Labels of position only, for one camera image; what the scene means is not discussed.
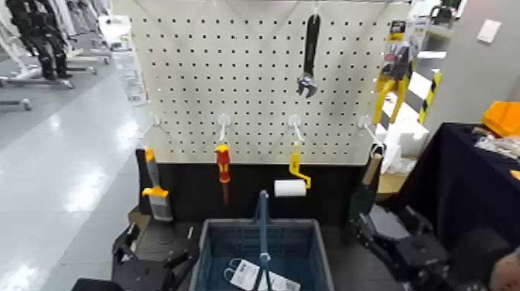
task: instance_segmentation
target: white pegboard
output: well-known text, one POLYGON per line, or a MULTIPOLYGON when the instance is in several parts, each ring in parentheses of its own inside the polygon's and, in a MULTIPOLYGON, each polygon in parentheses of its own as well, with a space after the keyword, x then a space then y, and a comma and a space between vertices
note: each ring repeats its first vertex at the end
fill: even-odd
POLYGON ((314 2, 115 0, 132 18, 152 108, 162 124, 146 135, 162 163, 214 163, 218 116, 231 117, 233 163, 287 163, 302 119, 306 164, 364 164, 375 78, 389 23, 401 2, 321 2, 315 78, 318 92, 296 93, 306 21, 314 2))

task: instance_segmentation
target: black tablecloth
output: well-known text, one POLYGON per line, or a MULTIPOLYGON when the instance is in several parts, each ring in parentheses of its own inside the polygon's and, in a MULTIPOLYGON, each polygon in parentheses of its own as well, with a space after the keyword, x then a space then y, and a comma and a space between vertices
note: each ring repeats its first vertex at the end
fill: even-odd
POLYGON ((520 164, 474 147, 475 125, 445 123, 430 140, 395 199, 398 211, 410 205, 433 223, 452 247, 464 233, 491 228, 520 245, 520 164))

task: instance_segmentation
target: white tag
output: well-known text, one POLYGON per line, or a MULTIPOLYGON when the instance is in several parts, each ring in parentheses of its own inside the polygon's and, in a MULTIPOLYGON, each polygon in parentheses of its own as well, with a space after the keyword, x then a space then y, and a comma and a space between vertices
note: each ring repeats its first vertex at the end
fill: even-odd
MULTIPOLYGON (((230 283, 237 286, 238 288, 252 291, 255 288, 256 278, 260 272, 260 267, 247 260, 241 260, 230 283)), ((291 281, 285 277, 282 277, 274 272, 269 272, 269 278, 271 279, 271 287, 273 291, 299 291, 301 285, 297 282, 291 281)), ((265 273, 262 273, 262 279, 258 286, 258 291, 267 290, 267 280, 265 279, 265 273)))
POLYGON ((486 19, 481 31, 478 33, 477 39, 485 43, 493 43, 494 37, 497 35, 501 25, 501 22, 486 19))
POLYGON ((230 283, 238 288, 251 291, 255 287, 258 272, 260 272, 260 267, 249 261, 242 260, 234 271, 230 283))

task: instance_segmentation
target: basket handle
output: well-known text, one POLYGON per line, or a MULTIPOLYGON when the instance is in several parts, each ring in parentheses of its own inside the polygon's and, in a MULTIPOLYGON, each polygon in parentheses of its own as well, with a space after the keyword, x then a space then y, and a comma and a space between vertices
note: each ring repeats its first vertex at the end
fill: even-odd
POLYGON ((256 278, 254 288, 256 291, 258 291, 258 286, 260 285, 260 280, 264 272, 267 281, 267 290, 272 291, 271 279, 269 278, 269 261, 271 260, 271 255, 269 255, 267 249, 267 223, 271 223, 271 218, 269 218, 267 198, 269 198, 269 194, 267 194, 267 191, 262 190, 258 198, 258 204, 256 204, 255 217, 253 218, 253 223, 259 221, 260 227, 260 276, 256 278))

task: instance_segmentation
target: blue basket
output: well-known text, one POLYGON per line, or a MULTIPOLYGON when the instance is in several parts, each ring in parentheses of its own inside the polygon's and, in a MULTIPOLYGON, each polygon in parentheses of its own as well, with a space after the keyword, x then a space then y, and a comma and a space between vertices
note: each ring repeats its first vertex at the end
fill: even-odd
MULTIPOLYGON (((251 219, 208 219, 200 237, 200 259, 190 291, 241 290, 224 280, 233 258, 261 265, 260 229, 251 219)), ((315 220, 271 220, 267 224, 269 270, 301 285, 300 291, 334 291, 320 225, 315 220)))

